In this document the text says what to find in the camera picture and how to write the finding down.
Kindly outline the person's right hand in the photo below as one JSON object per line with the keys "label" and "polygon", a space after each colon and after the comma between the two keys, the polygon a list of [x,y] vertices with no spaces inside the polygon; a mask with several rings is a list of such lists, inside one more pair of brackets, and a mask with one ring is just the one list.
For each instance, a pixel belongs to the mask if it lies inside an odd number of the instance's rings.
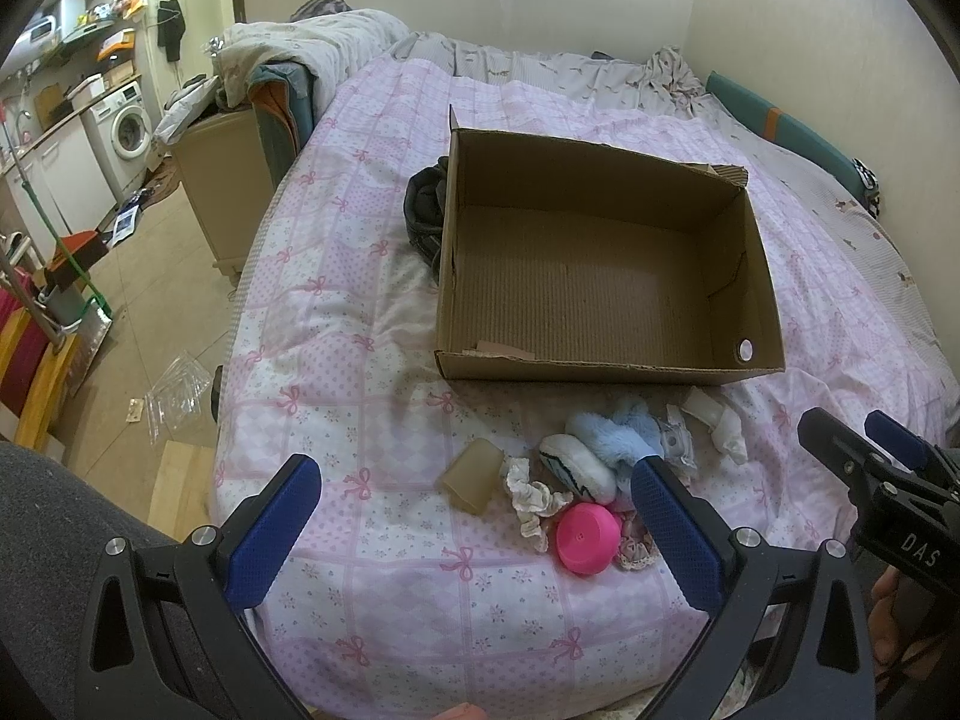
{"label": "person's right hand", "polygon": [[893,619],[892,608],[898,583],[900,572],[889,566],[872,587],[872,608],[867,619],[867,628],[871,634],[874,670],[878,673],[890,668],[903,655],[913,656],[921,650],[921,645],[907,642],[901,637],[900,628]]}

